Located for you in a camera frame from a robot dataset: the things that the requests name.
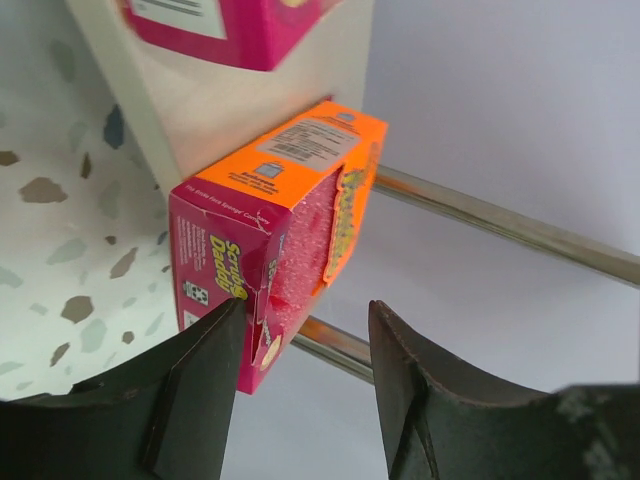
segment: speckled countertop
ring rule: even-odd
[[[165,201],[59,7],[0,5],[5,399],[64,393],[177,331]]]

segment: metal pipe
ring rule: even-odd
[[[640,287],[640,257],[418,177],[378,167],[374,190]]]
[[[369,344],[310,316],[291,342],[301,350],[373,384]]]

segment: metal rod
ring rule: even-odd
[[[640,287],[640,257],[408,175],[378,167],[374,190]]]
[[[301,350],[373,384],[369,344],[315,317],[309,317],[291,342]]]

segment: box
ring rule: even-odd
[[[154,45],[270,71],[340,1],[124,0],[124,13],[138,35]]]
[[[240,391],[255,391],[349,259],[386,128],[323,102],[172,190],[180,330],[246,300]]]

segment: pink sponge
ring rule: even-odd
[[[340,170],[325,178],[293,209],[278,259],[269,303],[278,323],[294,328],[304,319],[327,265]]]

